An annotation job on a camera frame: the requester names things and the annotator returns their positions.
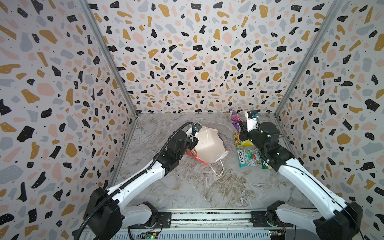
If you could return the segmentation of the red paper bag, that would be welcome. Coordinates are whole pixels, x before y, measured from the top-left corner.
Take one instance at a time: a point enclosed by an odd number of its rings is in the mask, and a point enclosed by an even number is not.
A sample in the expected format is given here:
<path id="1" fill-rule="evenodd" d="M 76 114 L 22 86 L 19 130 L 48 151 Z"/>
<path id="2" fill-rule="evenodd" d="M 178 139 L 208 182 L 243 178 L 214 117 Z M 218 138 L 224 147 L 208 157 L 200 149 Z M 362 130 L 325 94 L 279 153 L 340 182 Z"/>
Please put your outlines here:
<path id="1" fill-rule="evenodd" d="M 198 144 L 192 149 L 187 150 L 187 155 L 209 166 L 215 175 L 221 176 L 224 173 L 222 160 L 228 155 L 228 149 L 218 130 L 203 126 L 198 135 Z M 220 163 L 222 171 L 217 173 L 212 167 L 213 164 Z"/>

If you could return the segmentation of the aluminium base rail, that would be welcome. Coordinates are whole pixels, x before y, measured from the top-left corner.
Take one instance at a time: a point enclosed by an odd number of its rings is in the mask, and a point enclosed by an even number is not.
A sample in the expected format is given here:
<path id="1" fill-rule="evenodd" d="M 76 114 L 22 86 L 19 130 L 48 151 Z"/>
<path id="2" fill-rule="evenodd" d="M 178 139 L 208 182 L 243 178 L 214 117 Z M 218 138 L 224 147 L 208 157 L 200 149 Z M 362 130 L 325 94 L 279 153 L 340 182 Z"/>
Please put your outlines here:
<path id="1" fill-rule="evenodd" d="M 110 240 L 138 240 L 142 232 L 159 232 L 158 240 L 270 240 L 269 231 L 285 231 L 286 240 L 319 240 L 303 228 L 254 228 L 250 222 L 252 211 L 265 209 L 196 209 L 159 210 L 171 212 L 169 229 L 131 229 L 122 227 Z M 82 240 L 96 240 L 91 229 L 85 230 Z"/>

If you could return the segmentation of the corner aluminium post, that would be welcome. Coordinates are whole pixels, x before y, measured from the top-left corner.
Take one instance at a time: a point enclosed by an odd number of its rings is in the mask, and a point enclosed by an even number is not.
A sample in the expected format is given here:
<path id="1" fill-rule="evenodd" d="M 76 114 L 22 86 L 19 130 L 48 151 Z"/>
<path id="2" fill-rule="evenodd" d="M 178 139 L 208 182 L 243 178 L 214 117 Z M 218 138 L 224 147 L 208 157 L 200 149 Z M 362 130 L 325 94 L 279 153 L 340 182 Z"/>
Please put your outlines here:
<path id="1" fill-rule="evenodd" d="M 279 106 L 277 110 L 274 113 L 274 117 L 277 118 L 278 115 L 283 111 L 283 107 L 286 104 L 286 102 L 289 100 L 290 94 L 294 91 L 295 86 L 301 79 L 301 76 L 303 75 L 307 65 L 310 63 L 310 60 L 314 57 L 315 53 L 317 52 L 317 48 L 320 46 L 323 37 L 329 30 L 329 27 L 331 26 L 334 18 L 336 17 L 337 13 L 341 9 L 343 5 L 342 0 L 334 0 L 329 8 L 329 11 L 327 12 L 326 18 L 323 21 L 323 24 L 321 25 L 317 35 L 314 38 L 314 41 L 311 43 L 310 47 L 308 48 L 308 52 L 306 53 L 305 57 L 303 58 L 302 62 L 300 63 L 298 70 L 296 71 L 293 80 L 291 81 L 290 85 L 287 88 L 287 91 L 285 92 L 283 99 L 279 103 Z"/>
<path id="2" fill-rule="evenodd" d="M 109 65 L 112 74 L 119 86 L 124 99 L 128 104 L 128 110 L 133 119 L 138 117 L 138 112 L 132 102 L 125 80 L 121 76 L 121 71 L 127 68 L 126 63 L 121 63 L 121 66 L 116 65 L 113 54 L 120 51 L 124 47 L 124 43 L 119 37 L 114 36 L 112 32 L 112 24 L 122 25 L 125 17 L 131 17 L 125 10 L 120 7 L 123 1 L 78 1 L 79 8 L 85 15 L 85 19 L 89 24 L 90 30 L 95 36 L 101 53 L 104 55 L 107 64 Z"/>

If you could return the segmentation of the pink berries candy bag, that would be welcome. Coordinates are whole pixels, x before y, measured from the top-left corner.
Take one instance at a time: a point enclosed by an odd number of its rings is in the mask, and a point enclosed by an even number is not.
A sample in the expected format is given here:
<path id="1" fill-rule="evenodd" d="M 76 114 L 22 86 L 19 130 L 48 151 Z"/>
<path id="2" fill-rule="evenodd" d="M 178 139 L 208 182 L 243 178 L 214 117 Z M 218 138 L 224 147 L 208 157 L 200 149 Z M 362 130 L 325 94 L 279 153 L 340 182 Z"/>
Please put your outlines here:
<path id="1" fill-rule="evenodd" d="M 242 122 L 240 115 L 233 109 L 229 109 L 230 118 L 233 126 L 235 127 L 236 131 L 239 133 L 242 130 Z"/>

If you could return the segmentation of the teal mint candy bag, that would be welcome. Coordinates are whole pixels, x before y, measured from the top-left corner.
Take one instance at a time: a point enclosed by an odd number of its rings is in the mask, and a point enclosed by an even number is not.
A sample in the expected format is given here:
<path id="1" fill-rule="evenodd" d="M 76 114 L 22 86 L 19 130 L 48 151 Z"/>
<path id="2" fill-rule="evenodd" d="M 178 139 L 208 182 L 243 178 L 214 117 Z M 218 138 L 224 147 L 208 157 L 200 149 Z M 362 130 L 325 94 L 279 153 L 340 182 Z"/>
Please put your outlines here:
<path id="1" fill-rule="evenodd" d="M 256 149 L 237 149 L 239 167 L 261 167 L 260 154 Z"/>

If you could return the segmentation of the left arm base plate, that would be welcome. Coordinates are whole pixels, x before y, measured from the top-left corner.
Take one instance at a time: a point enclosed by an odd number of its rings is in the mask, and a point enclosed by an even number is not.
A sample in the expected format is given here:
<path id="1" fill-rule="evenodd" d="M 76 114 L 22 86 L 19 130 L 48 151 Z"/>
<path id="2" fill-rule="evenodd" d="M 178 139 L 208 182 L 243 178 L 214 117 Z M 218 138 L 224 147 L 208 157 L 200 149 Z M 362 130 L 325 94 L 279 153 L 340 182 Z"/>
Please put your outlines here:
<path id="1" fill-rule="evenodd" d="M 169 229 L 171 227 L 171 220 L 171 212 L 158 212 L 152 214 L 146 223 L 133 225 L 131 229 Z"/>

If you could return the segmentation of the yellow snack bag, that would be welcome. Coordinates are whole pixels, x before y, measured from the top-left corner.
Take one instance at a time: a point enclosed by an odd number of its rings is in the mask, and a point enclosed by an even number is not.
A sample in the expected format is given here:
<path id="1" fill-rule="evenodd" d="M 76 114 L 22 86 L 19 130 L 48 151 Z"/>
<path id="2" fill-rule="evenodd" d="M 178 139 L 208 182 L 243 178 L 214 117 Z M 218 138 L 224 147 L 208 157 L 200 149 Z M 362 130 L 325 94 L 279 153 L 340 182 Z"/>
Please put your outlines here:
<path id="1" fill-rule="evenodd" d="M 240 134 L 236 131 L 233 132 L 235 146 L 238 149 L 255 149 L 256 147 L 252 144 L 250 140 L 241 141 Z"/>

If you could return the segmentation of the left corner aluminium post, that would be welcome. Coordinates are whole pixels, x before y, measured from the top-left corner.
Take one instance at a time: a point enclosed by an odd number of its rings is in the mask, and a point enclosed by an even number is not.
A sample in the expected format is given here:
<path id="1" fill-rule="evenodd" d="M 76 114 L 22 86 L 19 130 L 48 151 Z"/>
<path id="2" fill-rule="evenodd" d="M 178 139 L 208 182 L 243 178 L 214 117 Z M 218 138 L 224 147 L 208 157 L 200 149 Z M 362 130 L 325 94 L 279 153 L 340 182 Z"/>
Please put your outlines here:
<path id="1" fill-rule="evenodd" d="M 119 37 L 114 36 L 112 32 L 112 24 L 122 25 L 125 17 L 131 17 L 125 10 L 120 7 L 123 1 L 78 1 L 79 8 L 85 15 L 85 19 L 89 24 L 90 30 L 95 36 L 101 53 L 104 55 L 107 64 L 109 65 L 112 74 L 119 86 L 124 99 L 128 104 L 128 110 L 133 119 L 138 117 L 138 112 L 132 102 L 125 80 L 121 76 L 121 71 L 127 68 L 126 63 L 121 63 L 121 66 L 116 65 L 113 54 L 120 51 L 124 47 L 124 43 Z"/>

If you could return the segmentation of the left circuit board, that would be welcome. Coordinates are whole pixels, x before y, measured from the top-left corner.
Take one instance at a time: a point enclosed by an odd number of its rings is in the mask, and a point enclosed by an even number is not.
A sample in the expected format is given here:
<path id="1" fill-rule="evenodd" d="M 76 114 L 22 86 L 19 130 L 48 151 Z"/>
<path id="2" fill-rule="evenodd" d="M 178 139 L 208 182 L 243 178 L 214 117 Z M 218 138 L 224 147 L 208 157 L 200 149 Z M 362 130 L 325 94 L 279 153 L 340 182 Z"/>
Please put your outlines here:
<path id="1" fill-rule="evenodd" d="M 157 240 L 159 238 L 159 232 L 142 232 L 138 234 L 138 240 Z"/>

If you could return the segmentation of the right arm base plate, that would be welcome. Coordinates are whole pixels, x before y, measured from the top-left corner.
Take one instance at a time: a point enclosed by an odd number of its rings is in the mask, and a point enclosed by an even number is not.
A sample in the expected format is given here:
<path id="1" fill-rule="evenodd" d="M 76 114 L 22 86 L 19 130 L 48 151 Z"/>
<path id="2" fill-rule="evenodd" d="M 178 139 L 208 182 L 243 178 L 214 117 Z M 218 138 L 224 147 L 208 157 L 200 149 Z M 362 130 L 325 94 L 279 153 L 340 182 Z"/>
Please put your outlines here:
<path id="1" fill-rule="evenodd" d="M 254 228 L 282 228 L 294 226 L 279 220 L 273 211 L 252 211 L 250 222 L 253 224 Z"/>

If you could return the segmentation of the right circuit board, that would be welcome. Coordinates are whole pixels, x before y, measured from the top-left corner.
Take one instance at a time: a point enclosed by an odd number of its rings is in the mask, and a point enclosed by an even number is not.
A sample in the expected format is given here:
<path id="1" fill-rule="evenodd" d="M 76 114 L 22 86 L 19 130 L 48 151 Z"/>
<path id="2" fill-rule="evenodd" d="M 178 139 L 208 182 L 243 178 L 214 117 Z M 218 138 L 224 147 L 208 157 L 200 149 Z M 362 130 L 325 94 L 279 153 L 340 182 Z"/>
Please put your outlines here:
<path id="1" fill-rule="evenodd" d="M 269 231 L 269 236 L 271 240 L 286 240 L 286 232 L 281 231 Z"/>

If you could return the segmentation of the right corner aluminium post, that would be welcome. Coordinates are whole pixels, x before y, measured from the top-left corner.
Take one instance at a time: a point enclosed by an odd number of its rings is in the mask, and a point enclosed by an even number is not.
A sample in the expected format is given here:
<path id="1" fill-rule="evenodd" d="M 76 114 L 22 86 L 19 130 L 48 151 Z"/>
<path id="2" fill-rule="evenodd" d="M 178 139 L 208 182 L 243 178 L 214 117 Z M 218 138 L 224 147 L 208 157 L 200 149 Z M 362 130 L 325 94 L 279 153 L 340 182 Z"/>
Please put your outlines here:
<path id="1" fill-rule="evenodd" d="M 310 47 L 308 48 L 308 52 L 306 53 L 305 57 L 303 58 L 302 62 L 300 63 L 298 70 L 296 71 L 293 80 L 291 81 L 290 85 L 287 88 L 287 91 L 285 92 L 283 99 L 279 103 L 279 106 L 277 110 L 274 113 L 274 117 L 277 118 L 278 115 L 283 111 L 283 107 L 286 104 L 286 102 L 289 100 L 290 94 L 294 91 L 295 86 L 301 79 L 301 76 L 303 75 L 307 65 L 310 63 L 310 60 L 314 57 L 315 53 L 317 52 L 317 48 L 320 46 L 323 37 L 329 30 L 329 27 L 331 26 L 334 18 L 336 17 L 337 13 L 341 9 L 343 5 L 342 0 L 334 0 L 329 8 L 329 11 L 327 12 L 326 18 L 323 21 L 323 24 L 321 25 L 317 35 L 314 38 L 314 41 L 311 43 Z"/>

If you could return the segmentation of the circuit board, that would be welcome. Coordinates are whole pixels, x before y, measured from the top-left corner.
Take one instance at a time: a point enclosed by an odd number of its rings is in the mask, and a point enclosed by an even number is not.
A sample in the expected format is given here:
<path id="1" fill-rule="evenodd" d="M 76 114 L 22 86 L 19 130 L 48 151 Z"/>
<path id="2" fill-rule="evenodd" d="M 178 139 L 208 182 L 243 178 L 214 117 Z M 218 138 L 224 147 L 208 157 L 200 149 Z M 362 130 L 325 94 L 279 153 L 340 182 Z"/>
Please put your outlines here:
<path id="1" fill-rule="evenodd" d="M 138 240 L 157 240 L 159 238 L 159 232 L 142 232 L 138 234 Z"/>
<path id="2" fill-rule="evenodd" d="M 281 231 L 269 231 L 269 236 L 271 240 L 286 240 L 286 232 Z"/>

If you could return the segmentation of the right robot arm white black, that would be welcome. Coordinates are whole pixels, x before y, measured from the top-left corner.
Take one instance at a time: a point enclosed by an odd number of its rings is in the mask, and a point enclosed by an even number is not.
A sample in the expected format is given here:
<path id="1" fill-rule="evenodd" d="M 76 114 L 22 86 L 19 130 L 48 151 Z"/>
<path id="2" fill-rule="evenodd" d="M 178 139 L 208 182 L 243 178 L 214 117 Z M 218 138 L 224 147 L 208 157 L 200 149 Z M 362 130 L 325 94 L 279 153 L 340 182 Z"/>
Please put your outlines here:
<path id="1" fill-rule="evenodd" d="M 293 183 L 316 208 L 310 211 L 276 201 L 267 208 L 269 225 L 289 223 L 316 234 L 321 240 L 351 240 L 361 233 L 362 207 L 356 202 L 346 202 L 312 176 L 294 154 L 280 145 L 280 132 L 275 124 L 252 120 L 248 125 L 240 124 L 240 128 L 240 140 L 251 141 L 261 159 Z"/>

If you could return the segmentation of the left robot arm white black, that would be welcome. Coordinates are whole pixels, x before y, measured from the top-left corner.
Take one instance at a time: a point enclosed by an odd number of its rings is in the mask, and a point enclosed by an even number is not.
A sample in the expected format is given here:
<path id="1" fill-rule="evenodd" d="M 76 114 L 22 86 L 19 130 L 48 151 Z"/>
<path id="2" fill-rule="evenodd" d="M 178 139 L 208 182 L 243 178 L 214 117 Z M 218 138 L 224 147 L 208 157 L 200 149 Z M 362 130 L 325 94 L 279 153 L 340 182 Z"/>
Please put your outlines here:
<path id="1" fill-rule="evenodd" d="M 155 225 L 158 210 L 150 203 L 130 207 L 128 211 L 124 209 L 139 193 L 179 165 L 187 150 L 198 144 L 197 133 L 192 122 L 183 124 L 135 175 L 109 189 L 99 187 L 94 190 L 84 213 L 84 221 L 74 233 L 74 238 L 80 239 L 85 227 L 91 229 L 96 240 L 110 240 L 124 226 Z"/>

